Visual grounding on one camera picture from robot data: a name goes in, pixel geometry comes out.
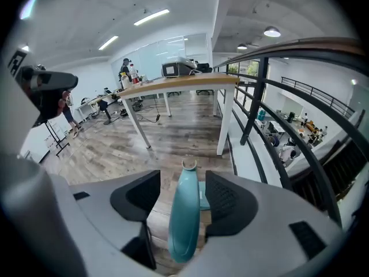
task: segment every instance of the desk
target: desk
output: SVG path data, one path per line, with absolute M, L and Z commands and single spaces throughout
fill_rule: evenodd
M 278 131 L 278 133 L 281 133 L 281 136 L 285 133 L 285 130 L 278 124 L 276 121 L 271 121 L 270 124 L 273 125 L 274 129 Z
M 116 89 L 116 90 L 114 90 L 113 92 L 111 92 L 111 93 L 109 93 L 109 94 L 107 94 L 107 95 L 103 95 L 103 96 L 100 96 L 100 97 L 98 97 L 98 98 L 94 98 L 94 99 L 90 100 L 88 103 L 89 103 L 90 105 L 96 104 L 97 102 L 99 102 L 99 101 L 103 100 L 104 98 L 107 98 L 108 96 L 112 96 L 112 95 L 117 94 L 116 92 L 117 92 L 118 90 L 119 90 L 119 89 Z
M 84 117 L 84 115 L 83 115 L 83 113 L 82 113 L 82 111 L 81 111 L 81 108 L 83 108 L 84 106 L 86 106 L 86 105 L 90 105 L 90 107 L 91 107 L 91 109 L 92 109 L 92 111 L 96 111 L 93 107 L 92 107 L 92 105 L 94 105 L 94 104 L 96 104 L 97 102 L 99 102 L 99 101 L 101 101 L 102 99 L 104 99 L 104 98 L 107 98 L 108 96 L 111 96 L 111 95 L 113 95 L 113 94 L 116 94 L 116 92 L 118 91 L 119 89 L 116 89 L 116 90 L 114 90 L 113 92 L 111 92 L 111 93 L 109 93 L 109 94 L 107 94 L 107 95 L 103 95 L 103 96 L 100 96 L 100 97 L 96 97 L 96 98 L 94 98 L 94 99 L 91 99 L 91 100 L 89 100 L 88 102 L 85 102 L 84 104 L 82 104 L 82 105 L 80 105 L 78 108 L 76 108 L 76 110 L 78 110 L 78 112 L 80 113 L 80 115 L 81 115 L 81 117 L 82 117 L 82 121 L 86 121 L 86 118 Z
M 84 106 L 86 106 L 86 105 L 90 105 L 90 103 L 89 102 L 86 102 L 86 103 L 84 103 L 84 104 L 82 104 L 82 105 L 80 105 L 79 107 L 77 107 L 76 108 L 76 110 L 78 110 L 78 112 L 80 113 L 80 116 L 81 116 L 81 118 L 82 118 L 82 121 L 83 122 L 85 122 L 86 121 L 86 118 L 85 118 L 85 116 L 83 115 L 83 113 L 82 113 L 82 111 L 81 111 L 81 108 L 83 108 Z
M 234 76 L 221 74 L 221 73 L 203 73 L 192 76 L 181 76 L 177 78 L 161 78 L 151 83 L 143 83 L 142 85 L 135 85 L 120 93 L 118 96 L 123 100 L 123 104 L 127 110 L 128 116 L 133 123 L 138 135 L 143 139 L 147 148 L 150 148 L 150 143 L 146 138 L 146 135 L 137 121 L 135 112 L 132 106 L 128 104 L 127 99 L 136 98 L 144 95 L 153 95 L 157 93 L 164 94 L 165 106 L 167 108 L 168 116 L 171 116 L 171 110 L 169 108 L 167 92 L 172 91 L 192 91 L 192 90 L 214 90 L 214 103 L 213 103 L 213 115 L 217 112 L 217 95 L 219 89 L 225 90 L 225 103 L 223 120 L 221 122 L 221 129 L 217 147 L 217 155 L 222 155 L 227 138 L 229 122 L 231 120 L 233 99 L 235 93 L 235 84 L 239 82 L 239 79 Z

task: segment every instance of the bottle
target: bottle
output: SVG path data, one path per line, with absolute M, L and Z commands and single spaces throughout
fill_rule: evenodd
M 132 78 L 132 83 L 136 84 L 139 83 L 140 80 L 138 79 L 138 75 L 137 75 L 137 71 L 134 68 L 133 64 L 131 63 L 131 69 L 130 69 L 130 73 L 131 73 L 131 78 Z
M 121 81 L 122 81 L 123 88 L 127 89 L 130 86 L 129 78 L 126 75 L 126 72 L 122 72 L 121 75 L 122 75 Z

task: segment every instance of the teal vase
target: teal vase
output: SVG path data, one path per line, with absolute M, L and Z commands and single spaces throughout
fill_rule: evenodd
M 182 166 L 172 205 L 168 238 L 169 252 L 177 263 L 185 263 L 192 258 L 200 226 L 196 161 L 191 168 L 187 168 L 184 162 Z

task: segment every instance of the glass whiteboard wall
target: glass whiteboard wall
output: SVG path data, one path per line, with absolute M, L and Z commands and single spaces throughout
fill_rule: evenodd
M 176 57 L 209 62 L 206 34 L 178 36 L 143 46 L 114 61 L 111 68 L 120 87 L 118 75 L 124 58 L 132 61 L 139 76 L 146 75 L 148 80 L 154 80 L 162 77 L 161 66 Z

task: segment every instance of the ceiling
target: ceiling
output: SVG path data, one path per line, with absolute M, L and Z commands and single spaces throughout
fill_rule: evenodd
M 281 36 L 265 36 L 268 26 L 277 27 Z M 323 36 L 355 38 L 332 0 L 232 0 L 213 51 L 235 52 L 241 43 L 257 48 Z
M 180 33 L 186 24 L 193 26 L 192 33 L 210 31 L 215 4 L 215 0 L 37 0 L 28 19 L 32 27 L 21 44 L 29 45 L 37 63 L 47 67 L 108 58 L 150 34 L 157 33 L 157 40 L 165 39 L 160 38 L 160 31 L 165 28 L 176 27 L 172 36 L 189 35 Z M 164 9 L 170 13 L 140 26 L 133 25 Z M 114 35 L 119 38 L 99 51 Z

